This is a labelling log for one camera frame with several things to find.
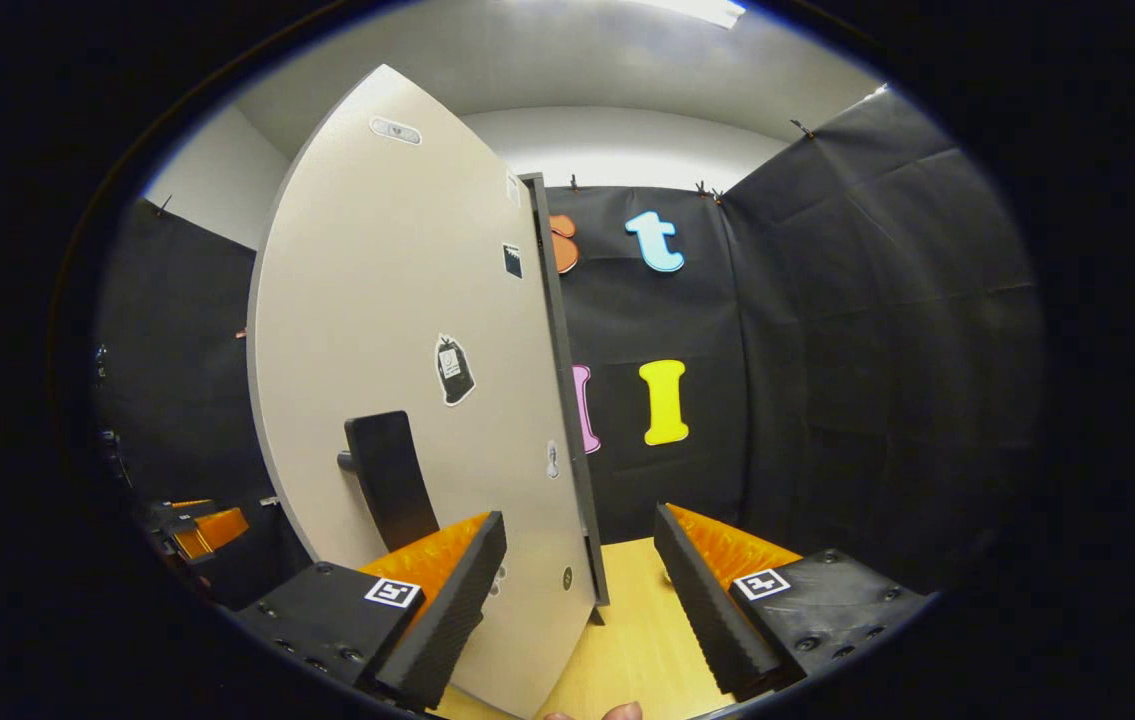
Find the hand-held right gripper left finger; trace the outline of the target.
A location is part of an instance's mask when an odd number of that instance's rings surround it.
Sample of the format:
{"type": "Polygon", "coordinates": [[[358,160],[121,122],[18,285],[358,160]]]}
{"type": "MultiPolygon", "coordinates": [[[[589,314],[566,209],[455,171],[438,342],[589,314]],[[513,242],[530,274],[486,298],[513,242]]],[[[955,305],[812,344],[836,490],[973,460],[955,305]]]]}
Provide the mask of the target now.
{"type": "Polygon", "coordinates": [[[275,656],[328,683],[434,710],[506,551],[502,512],[480,512],[361,569],[316,562],[233,618],[275,656]]]}

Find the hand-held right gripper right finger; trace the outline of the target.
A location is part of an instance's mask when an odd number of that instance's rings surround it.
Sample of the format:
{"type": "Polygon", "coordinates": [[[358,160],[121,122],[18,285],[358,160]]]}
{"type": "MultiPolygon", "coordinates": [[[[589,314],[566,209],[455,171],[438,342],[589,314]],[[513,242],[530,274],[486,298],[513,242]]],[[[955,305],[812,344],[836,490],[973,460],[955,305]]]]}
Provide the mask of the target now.
{"type": "Polygon", "coordinates": [[[809,555],[659,503],[654,547],[718,690],[746,701],[850,665],[932,605],[841,550],[809,555]]]}

